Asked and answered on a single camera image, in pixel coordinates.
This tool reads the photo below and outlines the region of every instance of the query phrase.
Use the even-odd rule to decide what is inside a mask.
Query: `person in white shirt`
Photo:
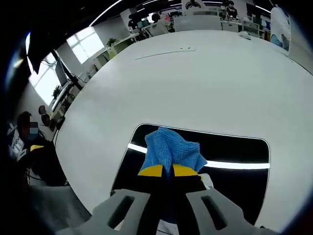
[[[172,24],[170,21],[161,19],[159,14],[153,14],[151,18],[154,21],[149,30],[152,36],[169,33],[168,29]]]
[[[288,50],[291,34],[289,17],[277,4],[270,14],[270,41]]]

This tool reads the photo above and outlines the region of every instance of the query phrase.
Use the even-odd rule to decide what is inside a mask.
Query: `microfiber towel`
[[[207,163],[200,154],[199,143],[185,141],[170,129],[160,127],[146,135],[145,140],[148,147],[141,170],[161,164],[169,178],[172,164],[186,166],[198,172]]]

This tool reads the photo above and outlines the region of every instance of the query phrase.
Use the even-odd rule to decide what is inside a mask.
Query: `round table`
[[[276,45],[227,31],[171,33],[131,45],[90,80],[56,151],[92,212],[142,123],[265,139],[270,171],[256,226],[281,231],[313,185],[312,100],[313,76]]]

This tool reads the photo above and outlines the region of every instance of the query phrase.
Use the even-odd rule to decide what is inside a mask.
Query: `computer monitor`
[[[55,72],[58,76],[61,86],[63,87],[67,83],[67,76],[64,72],[64,68],[63,68],[63,64],[61,60],[58,60],[57,65],[55,67]]]

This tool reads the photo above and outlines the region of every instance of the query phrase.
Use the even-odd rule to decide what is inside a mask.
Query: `potted plant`
[[[117,42],[118,42],[118,40],[117,40],[116,38],[110,38],[110,39],[108,40],[107,46],[108,46],[108,47],[111,47],[113,44],[115,44],[115,43],[117,43]]]
[[[61,92],[61,89],[62,89],[62,87],[60,85],[56,86],[56,88],[53,91],[53,95],[52,95],[54,97],[54,99],[57,99],[58,95]]]

